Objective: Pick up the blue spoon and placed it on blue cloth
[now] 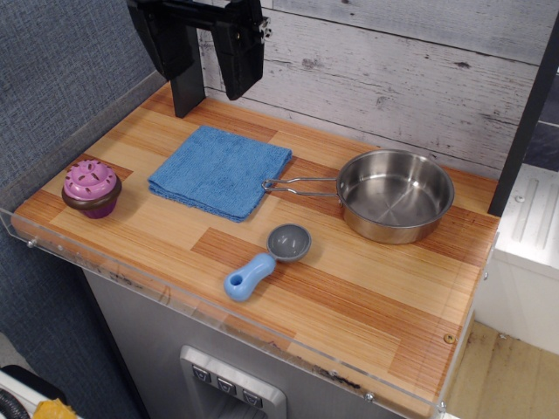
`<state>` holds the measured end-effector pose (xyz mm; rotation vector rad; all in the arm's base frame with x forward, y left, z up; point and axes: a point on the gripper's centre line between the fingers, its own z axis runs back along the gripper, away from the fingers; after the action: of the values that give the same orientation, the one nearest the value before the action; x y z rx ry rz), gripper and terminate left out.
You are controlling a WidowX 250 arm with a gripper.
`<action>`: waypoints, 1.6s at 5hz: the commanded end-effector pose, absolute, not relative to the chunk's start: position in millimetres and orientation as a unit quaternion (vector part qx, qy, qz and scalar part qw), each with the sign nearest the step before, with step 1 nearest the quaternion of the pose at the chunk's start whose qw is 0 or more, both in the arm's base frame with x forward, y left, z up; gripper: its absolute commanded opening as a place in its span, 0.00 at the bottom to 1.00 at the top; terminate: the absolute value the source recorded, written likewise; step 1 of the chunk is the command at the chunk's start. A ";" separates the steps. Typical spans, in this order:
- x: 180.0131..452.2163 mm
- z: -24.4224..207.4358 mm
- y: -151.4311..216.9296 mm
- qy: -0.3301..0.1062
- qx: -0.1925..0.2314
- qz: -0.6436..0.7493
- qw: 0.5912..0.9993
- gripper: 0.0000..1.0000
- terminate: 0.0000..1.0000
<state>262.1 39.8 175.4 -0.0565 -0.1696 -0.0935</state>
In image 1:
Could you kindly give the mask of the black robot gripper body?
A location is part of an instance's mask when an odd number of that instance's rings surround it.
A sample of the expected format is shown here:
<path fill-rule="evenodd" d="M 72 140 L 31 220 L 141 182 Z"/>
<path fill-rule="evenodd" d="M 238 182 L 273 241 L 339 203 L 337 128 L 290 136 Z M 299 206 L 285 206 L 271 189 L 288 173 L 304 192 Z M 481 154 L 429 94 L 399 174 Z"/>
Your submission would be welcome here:
<path fill-rule="evenodd" d="M 263 16 L 260 1 L 229 1 L 225 6 L 201 1 L 128 1 L 128 10 L 138 33 L 153 41 L 174 19 L 179 25 L 206 31 L 218 24 L 231 24 L 248 31 L 260 43 L 272 36 L 270 19 Z"/>

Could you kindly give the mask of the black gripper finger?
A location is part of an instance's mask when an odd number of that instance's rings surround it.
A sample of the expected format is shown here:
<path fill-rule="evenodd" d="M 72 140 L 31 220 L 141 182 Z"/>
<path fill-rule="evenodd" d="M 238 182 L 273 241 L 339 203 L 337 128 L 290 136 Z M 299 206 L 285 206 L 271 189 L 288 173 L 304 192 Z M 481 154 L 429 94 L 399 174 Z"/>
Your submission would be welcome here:
<path fill-rule="evenodd" d="M 163 7 L 163 1 L 129 1 L 128 12 L 155 69 L 166 79 L 194 64 L 186 25 Z"/>
<path fill-rule="evenodd" d="M 218 22 L 212 38 L 226 95 L 237 100 L 263 76 L 262 36 L 251 25 Z"/>

